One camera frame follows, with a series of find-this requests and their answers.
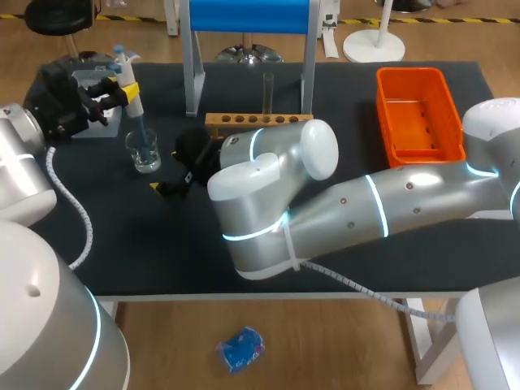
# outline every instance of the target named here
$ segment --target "white table frame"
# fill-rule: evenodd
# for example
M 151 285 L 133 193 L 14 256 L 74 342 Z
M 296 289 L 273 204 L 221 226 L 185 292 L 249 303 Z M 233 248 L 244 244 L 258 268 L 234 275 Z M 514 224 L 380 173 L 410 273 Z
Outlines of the white table frame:
M 403 304 L 424 310 L 423 298 L 447 299 L 443 311 L 453 314 L 463 292 L 383 292 L 387 297 L 399 299 Z M 115 319 L 119 302 L 152 301 L 232 301 L 259 299 L 368 299 L 359 292 L 264 292 L 230 294 L 174 294 L 97 297 L 105 310 Z M 437 323 L 436 338 L 432 340 L 427 320 L 406 315 L 410 343 L 414 351 L 415 377 L 420 385 L 435 384 L 453 364 L 461 352 L 454 323 Z
M 179 36 L 179 1 L 164 0 L 164 15 L 166 16 L 167 31 L 170 37 Z

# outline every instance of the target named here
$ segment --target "yellow black tape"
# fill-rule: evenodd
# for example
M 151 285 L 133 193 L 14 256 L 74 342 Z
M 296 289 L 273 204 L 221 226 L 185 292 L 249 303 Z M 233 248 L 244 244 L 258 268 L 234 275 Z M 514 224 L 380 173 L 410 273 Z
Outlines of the yellow black tape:
M 23 19 L 21 14 L 0 14 L 2 19 Z M 144 23 L 166 23 L 165 19 L 147 18 L 144 16 L 117 16 L 117 15 L 98 15 L 96 20 L 114 20 L 121 22 L 144 22 Z M 381 19 L 376 18 L 359 18 L 359 19 L 343 19 L 338 24 L 369 24 L 379 26 Z M 498 23 L 498 24 L 520 24 L 519 18 L 395 18 L 390 19 L 390 23 Z
M 0 14 L 2 19 L 24 19 L 22 14 Z M 96 20 L 115 20 L 119 22 L 145 22 L 145 23 L 166 23 L 166 19 L 145 18 L 144 16 L 117 16 L 117 15 L 98 15 Z
M 338 24 L 369 24 L 372 26 L 379 26 L 381 19 L 343 19 L 339 20 Z M 518 18 L 395 18 L 390 19 L 390 23 L 499 23 L 499 24 L 520 24 Z

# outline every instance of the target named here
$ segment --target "glass of water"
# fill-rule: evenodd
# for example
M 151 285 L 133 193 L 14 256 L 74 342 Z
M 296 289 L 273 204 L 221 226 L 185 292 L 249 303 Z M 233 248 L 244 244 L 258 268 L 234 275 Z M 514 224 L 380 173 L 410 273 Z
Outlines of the glass of water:
M 140 173 L 151 173 L 161 167 L 157 134 L 150 129 L 137 128 L 129 132 L 125 143 L 132 155 L 133 165 Z

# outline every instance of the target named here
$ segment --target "blue chair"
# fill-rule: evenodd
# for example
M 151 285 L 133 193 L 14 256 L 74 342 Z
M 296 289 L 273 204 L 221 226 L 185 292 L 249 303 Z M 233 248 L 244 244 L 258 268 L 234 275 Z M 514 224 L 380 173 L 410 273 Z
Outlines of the blue chair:
M 311 114 L 319 0 L 181 0 L 186 115 L 197 116 L 206 74 L 197 31 L 305 34 L 301 113 Z

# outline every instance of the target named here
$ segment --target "blue chair backrest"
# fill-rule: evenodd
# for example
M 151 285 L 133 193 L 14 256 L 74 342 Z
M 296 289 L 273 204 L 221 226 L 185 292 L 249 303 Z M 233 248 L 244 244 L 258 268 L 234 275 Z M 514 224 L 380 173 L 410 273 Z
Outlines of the blue chair backrest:
M 309 0 L 185 0 L 192 31 L 307 34 Z

